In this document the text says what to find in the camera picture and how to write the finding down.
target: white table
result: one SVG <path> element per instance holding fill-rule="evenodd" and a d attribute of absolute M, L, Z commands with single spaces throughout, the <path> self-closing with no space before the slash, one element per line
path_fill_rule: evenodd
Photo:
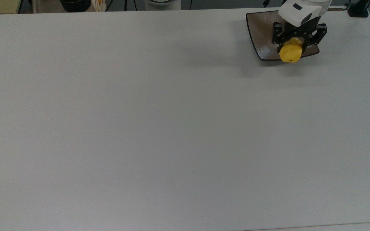
<path fill-rule="evenodd" d="M 370 18 L 283 64 L 259 10 L 0 16 L 0 231 L 370 222 Z"/>

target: square plate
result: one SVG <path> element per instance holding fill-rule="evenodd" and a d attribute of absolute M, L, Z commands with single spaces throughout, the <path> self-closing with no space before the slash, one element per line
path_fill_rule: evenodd
<path fill-rule="evenodd" d="M 278 11 L 247 13 L 246 22 L 252 44 L 260 60 L 281 60 L 279 53 L 276 51 L 276 45 L 272 43 L 273 23 L 285 24 L 286 22 L 278 15 Z M 301 57 L 312 56 L 317 53 L 319 53 L 318 46 L 310 45 Z"/>

